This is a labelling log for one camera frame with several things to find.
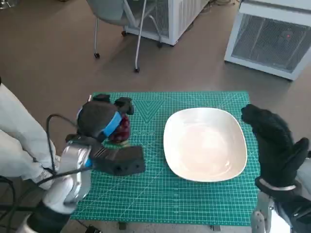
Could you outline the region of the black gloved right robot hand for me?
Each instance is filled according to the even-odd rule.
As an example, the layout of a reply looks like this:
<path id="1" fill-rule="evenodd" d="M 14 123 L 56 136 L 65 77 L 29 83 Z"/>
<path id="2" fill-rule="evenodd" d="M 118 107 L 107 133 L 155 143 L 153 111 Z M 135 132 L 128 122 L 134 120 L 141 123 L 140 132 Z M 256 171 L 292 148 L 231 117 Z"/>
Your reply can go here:
<path id="1" fill-rule="evenodd" d="M 302 137 L 294 142 L 285 120 L 269 110 L 248 104 L 241 113 L 258 143 L 259 178 L 272 187 L 294 185 L 297 171 L 309 153 L 309 139 Z"/>

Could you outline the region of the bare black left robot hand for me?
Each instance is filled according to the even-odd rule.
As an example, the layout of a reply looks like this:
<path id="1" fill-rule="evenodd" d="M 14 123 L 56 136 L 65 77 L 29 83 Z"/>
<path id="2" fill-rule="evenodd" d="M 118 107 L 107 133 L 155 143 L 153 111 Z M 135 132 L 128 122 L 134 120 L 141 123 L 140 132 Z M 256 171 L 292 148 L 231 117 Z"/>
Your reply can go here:
<path id="1" fill-rule="evenodd" d="M 129 116 L 133 114 L 131 98 L 120 97 L 111 102 L 110 95 L 97 94 L 78 112 L 78 133 L 100 143 L 105 140 L 113 144 L 123 143 L 130 137 Z"/>

